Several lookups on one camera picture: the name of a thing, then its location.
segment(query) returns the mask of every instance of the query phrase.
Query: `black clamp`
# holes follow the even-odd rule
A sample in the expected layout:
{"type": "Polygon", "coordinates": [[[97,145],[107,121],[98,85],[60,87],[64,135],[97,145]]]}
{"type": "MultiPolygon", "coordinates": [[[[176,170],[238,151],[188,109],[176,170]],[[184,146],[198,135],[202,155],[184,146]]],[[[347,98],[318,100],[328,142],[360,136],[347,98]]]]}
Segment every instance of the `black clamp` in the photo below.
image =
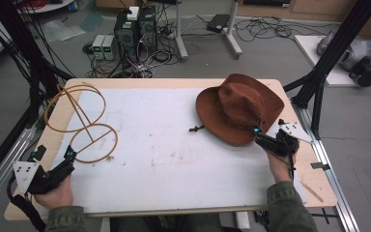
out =
{"type": "Polygon", "coordinates": [[[349,73],[349,77],[361,87],[371,86],[371,58],[363,57],[349,73]]]}
{"type": "Polygon", "coordinates": [[[322,168],[322,170],[324,170],[324,171],[330,170],[329,164],[323,164],[321,162],[312,162],[311,166],[312,166],[313,169],[322,168]]]}
{"type": "MultiPolygon", "coordinates": [[[[37,152],[32,152],[27,161],[35,162],[42,159],[46,148],[41,145],[37,152]]],[[[44,172],[43,168],[39,166],[35,176],[27,189],[24,197],[21,195],[13,196],[12,194],[12,183],[16,179],[15,174],[8,182],[7,194],[11,202],[16,205],[29,219],[38,231],[44,231],[46,224],[41,219],[39,212],[35,209],[32,202],[28,198],[28,192],[31,194],[45,194],[53,189],[59,187],[59,185],[74,171],[73,162],[77,153],[68,146],[68,149],[64,155],[63,160],[59,165],[50,171],[44,172]]]]}
{"type": "MultiPolygon", "coordinates": [[[[278,125],[284,125],[285,122],[279,119],[278,125]]],[[[290,166],[291,178],[294,180],[293,156],[300,147],[300,142],[297,138],[289,135],[284,130],[279,129],[275,138],[272,138],[261,132],[259,127],[254,128],[255,142],[262,148],[270,151],[278,157],[288,157],[288,165],[290,166]]]]}

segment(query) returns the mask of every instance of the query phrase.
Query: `table leg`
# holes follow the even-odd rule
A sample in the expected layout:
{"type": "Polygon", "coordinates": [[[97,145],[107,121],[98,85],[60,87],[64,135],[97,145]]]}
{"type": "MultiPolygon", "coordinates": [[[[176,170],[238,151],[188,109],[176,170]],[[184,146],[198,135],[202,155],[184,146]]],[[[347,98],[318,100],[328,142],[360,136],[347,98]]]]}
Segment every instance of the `table leg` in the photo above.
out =
{"type": "Polygon", "coordinates": [[[181,61],[185,61],[188,58],[188,54],[186,53],[185,43],[182,39],[182,0],[177,0],[177,31],[176,31],[176,43],[177,47],[180,51],[181,61]]]}
{"type": "Polygon", "coordinates": [[[233,50],[236,53],[237,59],[240,58],[240,55],[243,54],[243,51],[241,50],[240,46],[237,44],[233,36],[233,28],[234,28],[234,23],[235,23],[235,18],[236,18],[239,2],[240,0],[233,1],[233,5],[231,7],[231,13],[230,13],[230,23],[228,24],[228,28],[223,29],[225,38],[228,40],[230,45],[233,47],[233,50]]]}

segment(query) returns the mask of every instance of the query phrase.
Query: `white bracket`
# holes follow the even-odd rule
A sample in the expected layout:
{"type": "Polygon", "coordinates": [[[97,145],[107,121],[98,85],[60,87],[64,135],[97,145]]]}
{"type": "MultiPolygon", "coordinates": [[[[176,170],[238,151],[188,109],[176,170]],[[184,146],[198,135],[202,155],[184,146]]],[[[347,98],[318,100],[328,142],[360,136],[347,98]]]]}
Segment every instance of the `white bracket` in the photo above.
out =
{"type": "Polygon", "coordinates": [[[243,232],[251,231],[249,227],[248,212],[235,212],[237,227],[243,232]]]}
{"type": "Polygon", "coordinates": [[[14,162],[14,175],[16,176],[17,187],[20,193],[26,193],[29,189],[38,168],[39,165],[36,162],[14,162]]]}
{"type": "Polygon", "coordinates": [[[300,139],[302,141],[305,141],[307,143],[311,143],[312,138],[302,129],[301,126],[298,125],[298,123],[294,124],[282,124],[279,125],[279,127],[288,133],[290,136],[293,136],[297,139],[300,139]]]}
{"type": "Polygon", "coordinates": [[[129,21],[135,21],[135,20],[137,20],[137,18],[138,18],[138,12],[139,12],[139,7],[129,7],[128,9],[131,11],[131,13],[128,14],[128,20],[129,21]]]}

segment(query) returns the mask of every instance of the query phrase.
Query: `hat crown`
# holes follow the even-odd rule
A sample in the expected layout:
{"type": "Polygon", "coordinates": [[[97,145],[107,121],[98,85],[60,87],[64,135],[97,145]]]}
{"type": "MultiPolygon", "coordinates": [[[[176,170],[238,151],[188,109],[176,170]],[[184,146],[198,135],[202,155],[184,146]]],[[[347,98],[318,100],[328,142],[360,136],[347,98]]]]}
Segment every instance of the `hat crown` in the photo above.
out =
{"type": "Polygon", "coordinates": [[[241,130],[251,131],[264,121],[265,104],[255,89],[240,83],[222,85],[218,91],[224,121],[241,130]]]}

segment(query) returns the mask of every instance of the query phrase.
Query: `hat brim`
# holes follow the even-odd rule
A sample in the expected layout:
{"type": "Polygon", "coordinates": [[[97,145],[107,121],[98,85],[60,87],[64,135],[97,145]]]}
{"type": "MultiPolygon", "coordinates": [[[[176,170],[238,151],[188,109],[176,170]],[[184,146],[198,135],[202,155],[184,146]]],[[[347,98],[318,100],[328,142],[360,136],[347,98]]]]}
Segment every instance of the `hat brim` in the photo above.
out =
{"type": "MultiPolygon", "coordinates": [[[[227,83],[245,84],[263,97],[267,119],[260,128],[267,132],[284,108],[282,99],[260,81],[244,74],[231,74],[221,85],[227,83]]],[[[255,139],[253,130],[236,129],[220,117],[221,112],[218,112],[220,109],[217,107],[219,88],[220,86],[205,89],[197,96],[195,108],[201,122],[207,130],[232,145],[242,146],[252,142],[255,139]]]]}

